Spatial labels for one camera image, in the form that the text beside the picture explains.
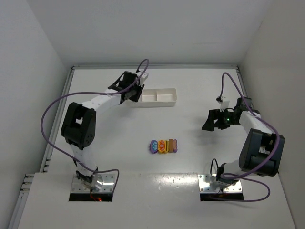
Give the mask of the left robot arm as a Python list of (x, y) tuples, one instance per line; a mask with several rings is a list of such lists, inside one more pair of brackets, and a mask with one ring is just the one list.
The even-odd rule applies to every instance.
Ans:
[(127, 100), (139, 101), (147, 78), (148, 73), (143, 71), (125, 71), (101, 95), (83, 103), (72, 102), (68, 106), (61, 136), (73, 151), (77, 178), (91, 191), (96, 190), (99, 183), (98, 167), (91, 149), (96, 133), (97, 115)]

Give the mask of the yellow oval orange-pattern lego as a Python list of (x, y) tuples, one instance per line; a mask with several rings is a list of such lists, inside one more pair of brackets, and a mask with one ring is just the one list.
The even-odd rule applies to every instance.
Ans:
[(166, 147), (167, 147), (167, 143), (166, 140), (160, 140), (158, 141), (158, 152), (160, 154), (165, 154), (166, 153)]

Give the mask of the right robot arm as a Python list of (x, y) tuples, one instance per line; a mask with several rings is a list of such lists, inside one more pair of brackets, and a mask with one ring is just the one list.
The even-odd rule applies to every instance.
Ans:
[(261, 121), (260, 112), (252, 108), (251, 98), (238, 98), (234, 108), (229, 107), (229, 101), (223, 96), (217, 97), (216, 100), (220, 108), (209, 110), (202, 130), (224, 130), (233, 125), (241, 125), (247, 133), (247, 138), (238, 160), (217, 167), (215, 182), (224, 187), (236, 184), (240, 178), (232, 177), (252, 171), (271, 153), (273, 155), (270, 159), (251, 174), (275, 176), (280, 166), (285, 138), (282, 135), (277, 136), (274, 130)]

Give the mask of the purple oval flower lego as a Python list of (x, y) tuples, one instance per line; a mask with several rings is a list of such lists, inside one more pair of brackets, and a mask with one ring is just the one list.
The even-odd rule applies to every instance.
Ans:
[(156, 154), (158, 152), (158, 141), (152, 140), (150, 142), (149, 150), (152, 154)]

